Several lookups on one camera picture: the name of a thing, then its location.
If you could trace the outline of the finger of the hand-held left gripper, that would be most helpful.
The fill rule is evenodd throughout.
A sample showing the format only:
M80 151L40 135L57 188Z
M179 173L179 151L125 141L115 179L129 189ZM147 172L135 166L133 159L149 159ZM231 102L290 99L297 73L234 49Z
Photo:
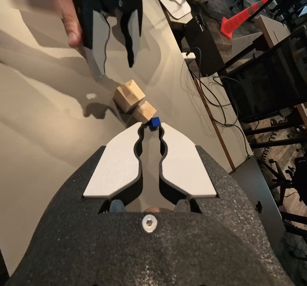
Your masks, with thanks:
M141 25L139 24L138 10L123 14L120 28L125 40L128 65L132 68L140 48Z
M83 46L81 52L96 82L105 76L106 46L110 38L110 25L97 11L83 11L80 15Z

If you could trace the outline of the person's left hand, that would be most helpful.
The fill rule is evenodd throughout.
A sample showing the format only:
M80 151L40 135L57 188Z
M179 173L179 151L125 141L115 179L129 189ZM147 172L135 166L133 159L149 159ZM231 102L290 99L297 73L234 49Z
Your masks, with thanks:
M56 17L63 23L68 44L76 48L82 44L82 29L76 14L73 0L19 0L27 12Z

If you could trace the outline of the black computer tower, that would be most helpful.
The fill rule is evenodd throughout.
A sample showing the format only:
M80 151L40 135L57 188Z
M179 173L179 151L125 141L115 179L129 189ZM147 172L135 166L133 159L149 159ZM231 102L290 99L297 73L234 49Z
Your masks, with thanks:
M186 24L184 32L187 44L196 56L202 77L227 73L224 61L200 12Z

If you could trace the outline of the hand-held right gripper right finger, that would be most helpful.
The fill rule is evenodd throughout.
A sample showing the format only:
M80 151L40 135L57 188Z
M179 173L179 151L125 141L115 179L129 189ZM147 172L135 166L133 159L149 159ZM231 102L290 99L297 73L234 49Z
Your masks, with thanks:
M179 200L214 198L217 192L196 145L166 123L159 126L159 191L172 204Z

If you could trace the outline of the grey closed laptop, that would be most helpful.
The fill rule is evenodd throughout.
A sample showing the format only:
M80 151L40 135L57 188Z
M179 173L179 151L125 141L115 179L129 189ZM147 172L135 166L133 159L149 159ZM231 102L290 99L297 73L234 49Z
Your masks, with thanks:
M232 171L231 175L253 204L272 250L276 255L279 254L282 250L281 241L286 229L256 158L254 156L248 158Z

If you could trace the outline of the black chair base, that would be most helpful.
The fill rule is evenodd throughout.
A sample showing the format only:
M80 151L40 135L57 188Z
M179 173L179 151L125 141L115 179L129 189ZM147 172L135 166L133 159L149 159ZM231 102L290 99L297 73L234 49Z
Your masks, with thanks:
M258 160L259 165L265 166L274 176L274 184L272 184L269 189L272 191L275 188L280 187L280 197L278 201L275 201L277 206L282 206L283 200L285 198L285 192L288 188L294 188L299 197L305 205L307 205L307 160L306 157L297 157L294 160L295 168L289 168L286 170L291 177L291 179L286 179L283 171L278 165L278 162L270 159L270 163L275 163L277 167L277 172L267 165L264 161Z

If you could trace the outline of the large wooden cube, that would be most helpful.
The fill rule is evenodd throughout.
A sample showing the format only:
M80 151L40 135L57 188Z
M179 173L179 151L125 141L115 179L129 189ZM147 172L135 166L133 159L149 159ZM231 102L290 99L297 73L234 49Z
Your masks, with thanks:
M115 90L113 100L124 113L135 108L145 98L144 92L132 79L118 86Z

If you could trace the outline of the orange traffic cone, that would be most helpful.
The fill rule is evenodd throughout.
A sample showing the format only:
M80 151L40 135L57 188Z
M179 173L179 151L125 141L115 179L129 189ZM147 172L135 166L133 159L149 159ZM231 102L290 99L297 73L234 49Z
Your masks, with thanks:
M230 19L223 17L221 21L220 33L222 33L228 39L231 39L233 32L254 13L258 14L268 1L269 0L260 0Z

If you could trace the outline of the black monitor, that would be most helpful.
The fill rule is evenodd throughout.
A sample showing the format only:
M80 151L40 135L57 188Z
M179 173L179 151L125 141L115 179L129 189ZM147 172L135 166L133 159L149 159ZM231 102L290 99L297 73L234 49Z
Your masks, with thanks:
M305 103L306 26L220 79L242 123L266 119L282 109Z

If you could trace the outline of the blue wooden cube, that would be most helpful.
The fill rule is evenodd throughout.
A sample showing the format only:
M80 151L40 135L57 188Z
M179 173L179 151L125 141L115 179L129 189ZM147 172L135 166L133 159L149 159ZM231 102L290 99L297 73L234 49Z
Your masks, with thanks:
M148 123L147 123L150 131L156 131L159 129L160 125L161 125L161 121L159 119L159 117L153 117L151 118Z

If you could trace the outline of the medium wooden cube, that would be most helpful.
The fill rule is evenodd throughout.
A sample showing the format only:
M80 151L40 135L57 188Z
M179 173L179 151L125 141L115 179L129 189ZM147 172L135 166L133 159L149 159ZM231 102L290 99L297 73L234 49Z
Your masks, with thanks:
M133 112L133 117L143 124L146 124L154 117L157 110L148 102L145 101L142 105L138 105Z

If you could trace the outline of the white power adapter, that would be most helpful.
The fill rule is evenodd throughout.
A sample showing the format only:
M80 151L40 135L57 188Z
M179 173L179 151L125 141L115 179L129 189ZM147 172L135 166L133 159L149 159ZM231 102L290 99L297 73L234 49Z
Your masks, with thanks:
M196 59L195 54L191 51L182 52L181 54L187 66L189 66Z

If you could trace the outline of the pale wooden board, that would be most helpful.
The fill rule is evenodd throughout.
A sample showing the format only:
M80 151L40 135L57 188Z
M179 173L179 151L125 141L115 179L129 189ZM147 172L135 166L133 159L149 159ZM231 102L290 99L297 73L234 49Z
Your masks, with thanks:
M286 25L262 15L256 18L256 26L260 30L259 32L232 40L232 57L251 46L254 41L256 41L256 46L267 50L291 34Z

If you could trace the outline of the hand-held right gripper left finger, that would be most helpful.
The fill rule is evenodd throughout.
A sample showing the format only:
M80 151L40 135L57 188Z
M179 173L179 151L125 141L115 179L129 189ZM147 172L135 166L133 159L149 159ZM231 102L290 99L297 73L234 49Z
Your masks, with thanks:
M109 141L83 197L121 200L125 206L137 199L143 190L143 139L144 124L137 122Z

